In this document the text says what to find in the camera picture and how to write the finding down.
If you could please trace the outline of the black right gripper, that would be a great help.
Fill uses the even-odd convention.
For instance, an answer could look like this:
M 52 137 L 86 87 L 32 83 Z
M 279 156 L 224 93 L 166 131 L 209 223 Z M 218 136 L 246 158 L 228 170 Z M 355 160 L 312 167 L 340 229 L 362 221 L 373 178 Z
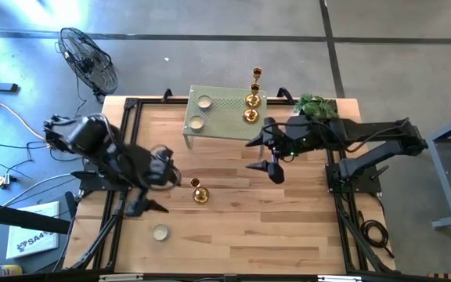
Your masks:
M 248 141 L 245 147 L 274 146 L 271 161 L 263 160 L 248 164 L 246 168 L 266 172 L 275 184 L 284 182 L 284 170 L 280 166 L 280 157 L 298 156 L 313 151 L 333 149 L 335 140 L 330 128 L 321 121 L 307 118 L 305 115 L 290 117 L 286 122 L 276 122 L 266 117 L 260 133 Z

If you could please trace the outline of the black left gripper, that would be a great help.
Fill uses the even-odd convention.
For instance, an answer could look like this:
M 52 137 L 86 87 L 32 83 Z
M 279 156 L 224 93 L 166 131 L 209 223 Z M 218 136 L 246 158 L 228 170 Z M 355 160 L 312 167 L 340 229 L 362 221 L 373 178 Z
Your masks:
M 181 172 L 172 159 L 174 151 L 158 144 L 146 150 L 140 147 L 135 156 L 135 176 L 145 188 L 174 188 L 181 186 Z M 126 204 L 124 214 L 128 217 L 139 217 L 143 212 L 155 211 L 169 213 L 155 200 L 146 199 L 146 191 L 140 190 L 135 198 Z

